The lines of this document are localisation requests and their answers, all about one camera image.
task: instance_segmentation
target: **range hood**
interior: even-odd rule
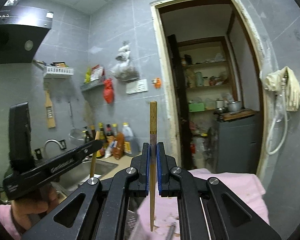
[[[0,64],[30,63],[52,27],[53,12],[28,6],[0,10]]]

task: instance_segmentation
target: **white wall switch panel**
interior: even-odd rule
[[[130,82],[126,86],[127,94],[134,94],[148,91],[148,84],[146,79]]]

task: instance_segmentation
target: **green box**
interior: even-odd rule
[[[189,112],[201,112],[204,111],[204,103],[200,104],[189,104]]]

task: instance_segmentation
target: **peeling white door frame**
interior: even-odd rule
[[[169,120],[169,128],[170,128],[170,138],[171,138],[171,153],[170,155],[175,157],[177,165],[181,165],[181,145],[180,145],[180,131],[178,124],[178,113],[177,113],[177,104],[176,104],[176,95],[174,92],[173,79],[172,79],[172,71],[170,66],[170,59],[168,54],[168,47],[166,43],[166,37],[164,35],[164,30],[162,27],[161,17],[159,13],[159,8],[185,2],[191,0],[158,0],[151,3],[151,13],[154,23],[154,32],[157,40],[157,46],[159,51],[159,58],[161,64],[161,72],[162,72],[162,81],[164,92],[166,95],[166,103],[167,103],[167,115]],[[253,52],[256,55],[259,70],[261,70],[262,62],[264,58],[264,49],[262,47],[260,36],[257,32],[257,29],[243,6],[240,0],[231,0],[235,9],[239,13],[241,20],[244,23],[244,26],[250,36],[250,40],[253,46]],[[266,98],[266,93],[262,90],[263,97],[263,110],[264,110],[264,120],[263,120],[263,136],[262,136],[262,145],[261,145],[261,153],[260,159],[257,169],[257,176],[262,178],[264,175],[264,170],[267,165],[267,153],[266,153],[266,136],[267,136],[267,127],[268,127],[268,102]]]

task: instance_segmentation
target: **sink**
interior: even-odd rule
[[[101,160],[96,160],[96,166],[94,173],[98,175],[98,178],[102,178],[104,175],[108,174],[118,164],[104,162]],[[86,161],[67,173],[60,176],[60,181],[58,183],[53,183],[53,186],[64,193],[66,196],[69,196],[73,191],[75,191],[85,180],[89,178],[90,175],[91,161]]]

